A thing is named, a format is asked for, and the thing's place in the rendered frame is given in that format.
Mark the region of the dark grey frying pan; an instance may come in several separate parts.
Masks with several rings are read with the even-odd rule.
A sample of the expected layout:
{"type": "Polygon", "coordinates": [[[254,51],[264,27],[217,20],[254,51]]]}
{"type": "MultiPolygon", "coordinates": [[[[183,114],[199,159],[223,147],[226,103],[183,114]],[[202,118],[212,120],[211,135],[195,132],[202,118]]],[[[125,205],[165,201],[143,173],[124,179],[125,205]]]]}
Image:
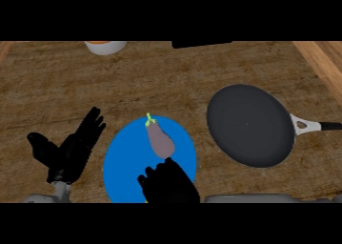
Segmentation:
{"type": "Polygon", "coordinates": [[[206,127],[224,154],[252,168],[274,167],[286,160],[301,134],[342,131],[339,122],[298,118],[267,91],[245,84],[229,85],[214,93],[206,127]]]}

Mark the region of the black flat object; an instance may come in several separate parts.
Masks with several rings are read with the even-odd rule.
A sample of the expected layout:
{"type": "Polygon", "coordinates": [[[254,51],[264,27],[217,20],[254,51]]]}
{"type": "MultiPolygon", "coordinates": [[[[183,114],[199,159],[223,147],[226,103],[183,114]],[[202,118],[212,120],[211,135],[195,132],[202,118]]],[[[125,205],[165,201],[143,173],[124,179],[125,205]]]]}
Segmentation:
{"type": "Polygon", "coordinates": [[[201,42],[201,41],[171,41],[171,47],[174,49],[184,49],[202,46],[211,46],[218,44],[229,44],[231,41],[201,42]]]}

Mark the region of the purple eggplant with green stem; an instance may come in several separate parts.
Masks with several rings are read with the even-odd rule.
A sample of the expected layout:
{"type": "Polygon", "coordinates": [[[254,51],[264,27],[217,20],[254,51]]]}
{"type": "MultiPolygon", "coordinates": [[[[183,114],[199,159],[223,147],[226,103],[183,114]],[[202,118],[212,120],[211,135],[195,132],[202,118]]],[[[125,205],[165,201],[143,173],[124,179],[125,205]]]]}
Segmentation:
{"type": "Polygon", "coordinates": [[[145,127],[152,151],[159,158],[167,159],[174,153],[174,144],[150,113],[146,114],[145,127]]]}

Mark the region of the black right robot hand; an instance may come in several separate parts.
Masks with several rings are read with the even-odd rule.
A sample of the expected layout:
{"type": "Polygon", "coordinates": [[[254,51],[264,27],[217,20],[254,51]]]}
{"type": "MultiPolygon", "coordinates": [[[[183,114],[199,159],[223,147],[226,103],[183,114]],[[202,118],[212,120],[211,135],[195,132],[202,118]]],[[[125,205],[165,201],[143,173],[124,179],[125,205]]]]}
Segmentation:
{"type": "Polygon", "coordinates": [[[142,193],[149,203],[192,203],[201,202],[195,184],[178,164],[168,157],[156,168],[145,168],[145,174],[137,178],[142,193]]]}

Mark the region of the blue round plate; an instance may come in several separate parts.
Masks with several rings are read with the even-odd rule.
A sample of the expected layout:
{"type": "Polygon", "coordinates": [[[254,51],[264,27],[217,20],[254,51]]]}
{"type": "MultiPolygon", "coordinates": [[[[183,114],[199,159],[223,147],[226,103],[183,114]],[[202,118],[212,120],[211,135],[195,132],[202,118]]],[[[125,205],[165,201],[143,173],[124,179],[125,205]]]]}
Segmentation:
{"type": "MultiPolygon", "coordinates": [[[[174,143],[171,159],[180,165],[192,181],[196,180],[199,160],[192,136],[168,117],[150,115],[174,143]]],[[[103,160],[103,186],[112,203],[143,203],[139,175],[146,167],[164,161],[156,156],[148,138],[143,116],[133,120],[115,134],[103,160]]]]}

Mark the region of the white bowl with orange content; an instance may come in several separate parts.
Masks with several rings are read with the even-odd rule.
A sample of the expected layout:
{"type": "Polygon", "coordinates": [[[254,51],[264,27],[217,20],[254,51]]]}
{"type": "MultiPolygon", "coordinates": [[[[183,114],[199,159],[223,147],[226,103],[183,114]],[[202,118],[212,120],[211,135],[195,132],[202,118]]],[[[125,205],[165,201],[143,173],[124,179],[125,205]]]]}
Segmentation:
{"type": "Polygon", "coordinates": [[[97,55],[109,55],[121,51],[125,47],[125,41],[86,41],[86,47],[97,55]]]}

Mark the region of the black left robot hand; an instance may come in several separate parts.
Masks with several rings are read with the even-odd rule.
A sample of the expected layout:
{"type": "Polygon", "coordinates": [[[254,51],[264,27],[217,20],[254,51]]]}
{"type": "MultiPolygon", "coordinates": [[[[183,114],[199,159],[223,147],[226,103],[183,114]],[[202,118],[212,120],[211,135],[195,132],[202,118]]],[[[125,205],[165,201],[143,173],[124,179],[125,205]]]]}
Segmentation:
{"type": "Polygon", "coordinates": [[[84,116],[78,129],[56,146],[37,132],[27,134],[34,158],[47,166],[47,183],[71,185],[80,178],[93,147],[106,127],[100,109],[93,107],[84,116]]]}

